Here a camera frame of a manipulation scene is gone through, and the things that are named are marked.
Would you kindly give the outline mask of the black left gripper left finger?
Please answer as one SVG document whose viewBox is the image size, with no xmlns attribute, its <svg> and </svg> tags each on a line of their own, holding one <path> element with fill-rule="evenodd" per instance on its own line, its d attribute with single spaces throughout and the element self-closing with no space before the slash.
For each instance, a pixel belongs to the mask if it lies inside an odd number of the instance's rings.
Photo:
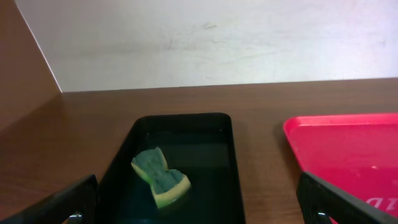
<svg viewBox="0 0 398 224">
<path fill-rule="evenodd" d="M 1 223 L 94 223 L 98 181 L 94 174 L 55 192 Z"/>
</svg>

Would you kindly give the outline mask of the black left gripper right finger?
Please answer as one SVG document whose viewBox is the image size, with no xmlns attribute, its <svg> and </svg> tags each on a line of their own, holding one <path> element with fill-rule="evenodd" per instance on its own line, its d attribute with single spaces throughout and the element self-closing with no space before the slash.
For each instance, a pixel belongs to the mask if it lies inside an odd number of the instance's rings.
<svg viewBox="0 0 398 224">
<path fill-rule="evenodd" d="M 397 218 L 372 207 L 310 172 L 302 172 L 296 189 L 305 224 L 397 224 Z"/>
</svg>

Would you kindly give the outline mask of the yellow green sponge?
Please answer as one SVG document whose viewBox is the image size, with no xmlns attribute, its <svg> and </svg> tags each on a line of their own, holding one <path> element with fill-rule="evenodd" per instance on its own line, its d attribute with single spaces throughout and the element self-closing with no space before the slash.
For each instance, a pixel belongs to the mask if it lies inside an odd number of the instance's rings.
<svg viewBox="0 0 398 224">
<path fill-rule="evenodd" d="M 191 188 L 189 178 L 169 169 L 161 148 L 140 152 L 131 161 L 136 174 L 149 184 L 157 208 L 164 208 L 183 197 Z"/>
</svg>

